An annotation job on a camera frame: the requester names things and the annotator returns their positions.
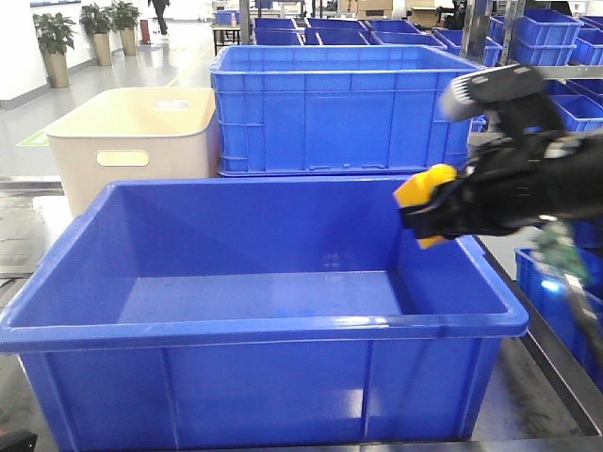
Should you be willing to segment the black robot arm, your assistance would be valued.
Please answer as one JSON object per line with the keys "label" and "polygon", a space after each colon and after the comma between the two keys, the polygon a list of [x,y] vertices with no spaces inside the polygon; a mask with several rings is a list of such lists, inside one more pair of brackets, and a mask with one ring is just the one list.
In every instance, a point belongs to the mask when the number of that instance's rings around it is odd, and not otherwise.
{"label": "black robot arm", "polygon": [[411,176],[394,198],[424,248],[463,235],[514,234],[547,217],[599,217],[602,132],[495,138],[462,169],[437,164]]}

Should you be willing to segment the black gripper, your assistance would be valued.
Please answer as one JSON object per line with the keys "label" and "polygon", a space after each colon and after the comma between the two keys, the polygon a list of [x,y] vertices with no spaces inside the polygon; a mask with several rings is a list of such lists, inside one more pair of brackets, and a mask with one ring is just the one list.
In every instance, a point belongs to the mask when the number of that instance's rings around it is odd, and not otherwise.
{"label": "black gripper", "polygon": [[530,136],[524,144],[495,140],[479,149],[457,178],[437,187],[430,202],[406,218],[418,240],[469,234],[508,235],[542,216],[569,217],[559,140]]}

